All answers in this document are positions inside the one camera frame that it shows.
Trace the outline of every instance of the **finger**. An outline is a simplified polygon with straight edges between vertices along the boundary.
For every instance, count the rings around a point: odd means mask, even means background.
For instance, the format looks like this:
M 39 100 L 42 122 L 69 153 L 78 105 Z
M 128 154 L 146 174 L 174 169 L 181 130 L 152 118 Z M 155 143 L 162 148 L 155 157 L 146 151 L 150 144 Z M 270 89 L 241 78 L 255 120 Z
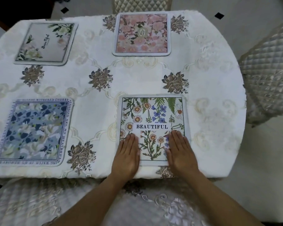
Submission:
M 130 139 L 131 134 L 127 135 L 125 140 L 124 140 L 124 144 L 123 147 L 121 149 L 121 153 L 124 153 L 126 151 L 127 145 L 128 145 L 128 141 Z
M 137 150 L 137 153 L 136 153 L 136 171 L 138 171 L 138 169 L 139 169 L 140 155 L 141 155 L 141 152 L 140 152 L 140 150 L 138 149 L 138 150 Z
M 175 141 L 175 144 L 177 146 L 178 151 L 181 151 L 182 150 L 182 145 L 181 145 L 181 142 L 180 142 L 180 140 L 178 138 L 177 132 L 176 131 L 172 131 L 172 136 L 174 137 L 174 141 Z
M 169 134 L 169 146 L 170 146 L 170 151 L 173 152 L 174 154 L 176 154 L 176 152 L 178 151 L 174 137 L 172 135 L 172 133 Z
M 186 145 L 187 145 L 187 148 L 190 150 L 190 151 L 193 151 L 192 148 L 191 148 L 191 145 L 189 143 L 189 140 L 187 137 L 184 137 L 183 140 L 185 141 Z
M 185 141 L 184 141 L 184 139 L 183 139 L 183 136 L 182 136 L 181 132 L 180 132 L 180 131 L 177 131 L 176 133 L 177 133 L 177 136 L 178 136 L 178 138 L 179 138 L 179 140 L 180 140 L 180 143 L 181 143 L 182 147 L 183 147 L 185 150 L 188 150 L 189 148 L 188 148 L 188 146 L 186 145 L 186 143 L 185 143 Z
M 118 155 L 118 154 L 121 152 L 121 149 L 122 149 L 123 144 L 124 144 L 124 140 L 121 140 L 121 141 L 119 142 L 119 146 L 118 146 L 118 148 L 117 148 L 117 152 L 116 152 L 115 155 Z
M 135 136 L 133 144 L 132 144 L 132 148 L 130 151 L 130 155 L 133 155 L 135 157 L 138 150 L 139 150 L 139 138 Z
M 126 146 L 125 154 L 127 154 L 127 155 L 130 154 L 134 140 L 135 140 L 135 135 L 132 133 L 131 136 L 130 136 L 130 139 L 128 141 L 128 144 Z
M 166 158 L 168 159 L 169 166 L 173 165 L 172 153 L 169 149 L 166 149 Z

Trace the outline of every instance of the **printed leaf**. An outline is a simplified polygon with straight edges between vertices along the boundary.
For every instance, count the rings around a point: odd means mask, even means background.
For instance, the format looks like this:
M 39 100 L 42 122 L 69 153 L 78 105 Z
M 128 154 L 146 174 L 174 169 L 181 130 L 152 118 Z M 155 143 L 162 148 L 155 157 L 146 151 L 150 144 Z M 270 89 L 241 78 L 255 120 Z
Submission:
M 176 98 L 168 98 L 169 108 L 174 115 L 175 115 L 175 101 L 176 101 Z

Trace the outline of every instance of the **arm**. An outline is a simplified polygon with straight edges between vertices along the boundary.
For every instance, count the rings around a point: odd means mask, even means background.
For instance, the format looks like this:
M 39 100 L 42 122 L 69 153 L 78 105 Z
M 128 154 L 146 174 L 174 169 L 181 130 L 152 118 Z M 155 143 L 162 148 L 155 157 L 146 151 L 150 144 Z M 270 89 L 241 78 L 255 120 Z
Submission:
M 166 150 L 166 153 L 172 172 L 183 178 L 194 190 L 213 225 L 263 225 L 198 170 L 197 160 L 189 141 L 179 131 L 172 131 L 169 134 L 169 145 L 170 149 Z
M 52 226 L 100 225 L 121 188 L 139 168 L 138 137 L 121 140 L 114 157 L 111 174 L 78 203 L 53 222 Z

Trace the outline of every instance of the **table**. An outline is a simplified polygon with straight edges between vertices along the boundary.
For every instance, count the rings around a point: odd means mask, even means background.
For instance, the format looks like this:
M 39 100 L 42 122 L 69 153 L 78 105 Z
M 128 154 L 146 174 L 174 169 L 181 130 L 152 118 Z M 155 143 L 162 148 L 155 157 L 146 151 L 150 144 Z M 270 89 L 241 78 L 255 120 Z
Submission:
M 6 32 L 0 38 L 0 135 L 15 99 L 70 97 L 74 109 L 59 166 L 0 166 L 0 178 L 106 177 L 116 150 L 119 97 L 168 93 L 170 84 L 162 79 L 178 72 L 183 79 L 170 82 L 183 85 L 187 79 L 184 96 L 199 168 L 207 177 L 226 177 L 245 126 L 246 96 L 238 63 L 226 40 L 201 13 L 170 14 L 172 52 L 166 57 L 113 56 L 115 15 L 64 18 L 79 27 L 62 67 L 13 64 L 31 21 L 20 21 Z M 80 153 L 80 160 L 71 149 Z M 167 167 L 140 167 L 136 174 L 136 178 L 172 176 Z

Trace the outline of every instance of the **lace tablecloth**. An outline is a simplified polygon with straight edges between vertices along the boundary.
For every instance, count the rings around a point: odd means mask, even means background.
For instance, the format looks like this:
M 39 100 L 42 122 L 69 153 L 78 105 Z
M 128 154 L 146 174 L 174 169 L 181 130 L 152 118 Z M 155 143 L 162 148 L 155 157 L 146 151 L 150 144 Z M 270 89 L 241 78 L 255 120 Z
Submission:
M 0 38 L 0 136 L 15 99 L 69 97 L 74 108 L 59 166 L 0 166 L 0 178 L 107 176 L 116 150 L 119 97 L 159 93 L 184 94 L 200 170 L 207 177 L 227 176 L 245 125 L 246 97 L 238 63 L 202 14 L 170 14 L 172 52 L 166 57 L 113 56 L 115 15 L 63 19 L 79 27 L 69 60 L 61 67 L 13 64 L 31 21 L 20 21 L 6 32 Z M 172 176 L 167 167 L 140 167 L 136 178 Z

